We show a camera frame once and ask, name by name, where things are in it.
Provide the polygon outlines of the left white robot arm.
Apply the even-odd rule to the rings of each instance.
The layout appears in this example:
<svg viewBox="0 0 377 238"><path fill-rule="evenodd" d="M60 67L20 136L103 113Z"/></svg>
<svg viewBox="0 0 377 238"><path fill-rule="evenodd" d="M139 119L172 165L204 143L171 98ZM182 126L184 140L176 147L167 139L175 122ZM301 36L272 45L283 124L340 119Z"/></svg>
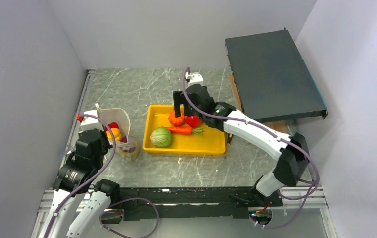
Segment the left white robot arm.
<svg viewBox="0 0 377 238"><path fill-rule="evenodd" d="M77 212L92 181L102 171L104 155L114 147L114 138L111 129L90 129L79 135L75 150L58 171L49 214L39 237L84 238L105 209L120 203L120 185L102 179L95 184L83 210Z"/></svg>

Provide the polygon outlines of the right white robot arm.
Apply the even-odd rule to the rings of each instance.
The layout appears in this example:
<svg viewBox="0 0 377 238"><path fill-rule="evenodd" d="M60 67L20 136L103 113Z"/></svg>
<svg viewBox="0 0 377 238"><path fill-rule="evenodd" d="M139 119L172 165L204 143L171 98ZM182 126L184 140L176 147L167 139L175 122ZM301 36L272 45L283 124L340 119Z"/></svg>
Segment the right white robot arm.
<svg viewBox="0 0 377 238"><path fill-rule="evenodd" d="M309 165L305 137L293 136L273 130L226 102L215 102L207 88L200 84L184 91L173 92L174 111L177 116L196 115L210 128L238 136L269 154L276 160L276 167L261 176L251 192L254 204L263 206L279 189L295 187Z"/></svg>

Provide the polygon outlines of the clear dotted zip top bag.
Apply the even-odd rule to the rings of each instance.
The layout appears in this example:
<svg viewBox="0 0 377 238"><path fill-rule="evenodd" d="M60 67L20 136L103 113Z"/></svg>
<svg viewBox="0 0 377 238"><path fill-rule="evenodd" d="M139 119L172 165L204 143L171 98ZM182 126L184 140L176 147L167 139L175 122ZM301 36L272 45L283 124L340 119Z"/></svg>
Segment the clear dotted zip top bag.
<svg viewBox="0 0 377 238"><path fill-rule="evenodd" d="M131 135L131 122L128 113L122 108L111 108L111 109L102 109L98 103L95 103L95 107L98 113L98 117L102 119L107 124L116 122L119 125L119 130L122 134L122 137L127 137L128 144L138 144L137 139ZM122 147L119 144L119 141L116 142L116 151L118 154L118 148Z"/></svg>

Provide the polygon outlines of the red toy tomato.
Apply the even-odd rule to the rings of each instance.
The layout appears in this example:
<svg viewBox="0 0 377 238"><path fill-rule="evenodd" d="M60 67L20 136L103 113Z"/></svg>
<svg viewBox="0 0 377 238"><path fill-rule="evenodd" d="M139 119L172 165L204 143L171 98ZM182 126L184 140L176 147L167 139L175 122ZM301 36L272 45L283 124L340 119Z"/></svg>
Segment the red toy tomato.
<svg viewBox="0 0 377 238"><path fill-rule="evenodd" d="M193 127L193 128L199 127L200 124L202 123L201 119L198 116L196 116L196 115L186 116L185 117L185 122L190 127Z"/></svg>

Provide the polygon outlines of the red bell pepper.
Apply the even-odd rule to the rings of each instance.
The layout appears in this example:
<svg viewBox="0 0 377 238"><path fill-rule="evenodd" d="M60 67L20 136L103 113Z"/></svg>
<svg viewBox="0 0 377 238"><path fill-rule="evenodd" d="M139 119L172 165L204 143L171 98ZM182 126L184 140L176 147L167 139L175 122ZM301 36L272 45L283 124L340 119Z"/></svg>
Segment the red bell pepper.
<svg viewBox="0 0 377 238"><path fill-rule="evenodd" d="M118 123L116 123L116 122L109 123L109 124L108 124L108 127L109 127L110 129L113 129L113 128L115 128L115 129L119 129L119 125L118 125Z"/></svg>

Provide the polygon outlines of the yellow bell pepper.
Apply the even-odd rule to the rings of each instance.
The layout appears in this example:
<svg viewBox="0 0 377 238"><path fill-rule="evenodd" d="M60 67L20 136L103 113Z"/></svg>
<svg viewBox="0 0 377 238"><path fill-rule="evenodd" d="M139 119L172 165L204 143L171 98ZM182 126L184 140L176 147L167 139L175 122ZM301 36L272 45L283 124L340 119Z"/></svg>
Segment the yellow bell pepper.
<svg viewBox="0 0 377 238"><path fill-rule="evenodd" d="M115 139L115 141L122 140L122 134L118 128L106 129L106 135L109 140Z"/></svg>

